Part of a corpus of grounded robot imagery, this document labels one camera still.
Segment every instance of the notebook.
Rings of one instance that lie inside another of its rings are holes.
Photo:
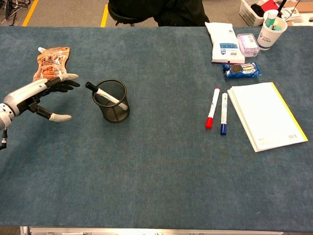
[[[308,141],[274,83],[227,92],[255,152]]]

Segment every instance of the blue cookie package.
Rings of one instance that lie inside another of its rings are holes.
[[[249,64],[222,64],[225,78],[239,78],[239,77],[258,77],[261,76],[255,62]]]

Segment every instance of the red marker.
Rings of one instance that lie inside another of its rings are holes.
[[[206,120],[206,123],[205,123],[206,129],[211,129],[212,128],[213,116],[214,116],[214,113],[215,113],[217,100],[219,99],[219,94],[220,94],[220,88],[217,87],[214,90],[213,100],[212,100],[212,103],[211,103],[210,112],[209,112],[209,115],[207,116],[207,120]]]

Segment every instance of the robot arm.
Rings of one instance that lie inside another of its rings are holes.
[[[11,124],[14,117],[19,116],[24,111],[29,110],[33,113],[45,117],[50,121],[67,121],[70,115],[59,115],[38,105],[40,98],[50,92],[67,92],[79,84],[72,81],[78,75],[66,73],[51,80],[40,79],[8,94],[2,104],[0,104],[0,130]]]

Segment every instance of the black mesh pen holder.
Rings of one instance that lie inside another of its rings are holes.
[[[124,121],[131,111],[127,102],[125,85],[120,81],[109,79],[98,83],[96,87],[109,95],[92,93],[92,99],[99,106],[105,120],[112,123]]]

